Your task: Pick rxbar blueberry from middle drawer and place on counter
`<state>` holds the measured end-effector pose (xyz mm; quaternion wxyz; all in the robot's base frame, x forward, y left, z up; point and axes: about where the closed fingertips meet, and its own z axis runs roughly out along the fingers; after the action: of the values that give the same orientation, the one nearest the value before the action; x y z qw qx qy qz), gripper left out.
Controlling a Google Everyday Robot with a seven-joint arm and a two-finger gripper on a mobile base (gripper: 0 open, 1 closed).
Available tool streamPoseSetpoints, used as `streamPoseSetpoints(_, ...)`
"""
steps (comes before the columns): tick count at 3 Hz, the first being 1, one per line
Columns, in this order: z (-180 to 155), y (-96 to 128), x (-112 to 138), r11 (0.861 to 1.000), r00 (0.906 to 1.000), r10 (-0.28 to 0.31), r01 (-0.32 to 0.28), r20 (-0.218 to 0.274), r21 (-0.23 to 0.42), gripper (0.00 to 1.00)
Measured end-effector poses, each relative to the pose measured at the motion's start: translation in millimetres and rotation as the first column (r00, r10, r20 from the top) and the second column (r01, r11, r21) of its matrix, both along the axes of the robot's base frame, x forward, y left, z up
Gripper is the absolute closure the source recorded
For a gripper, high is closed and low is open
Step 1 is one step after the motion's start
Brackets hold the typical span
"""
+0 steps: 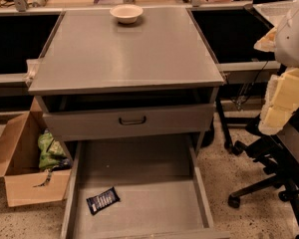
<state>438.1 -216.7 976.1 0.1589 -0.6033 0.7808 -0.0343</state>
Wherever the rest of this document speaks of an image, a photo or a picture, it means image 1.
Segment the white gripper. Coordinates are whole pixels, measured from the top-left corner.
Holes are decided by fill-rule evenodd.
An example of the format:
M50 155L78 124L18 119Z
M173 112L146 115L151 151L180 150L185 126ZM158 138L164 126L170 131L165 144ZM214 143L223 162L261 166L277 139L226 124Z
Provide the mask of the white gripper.
M277 28L273 27L255 44L254 49L273 52ZM291 68L281 76L272 75L266 89L265 104L258 129L266 135L279 132L299 108L299 69Z

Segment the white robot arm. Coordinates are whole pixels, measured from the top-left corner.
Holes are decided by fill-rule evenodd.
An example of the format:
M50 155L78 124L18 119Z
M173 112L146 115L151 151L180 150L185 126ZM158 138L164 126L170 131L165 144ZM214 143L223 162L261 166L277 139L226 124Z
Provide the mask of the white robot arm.
M270 77L260 113L259 131L273 135L299 109L299 0L292 3L278 26L257 41L254 48L271 49L275 60L286 67L280 76Z

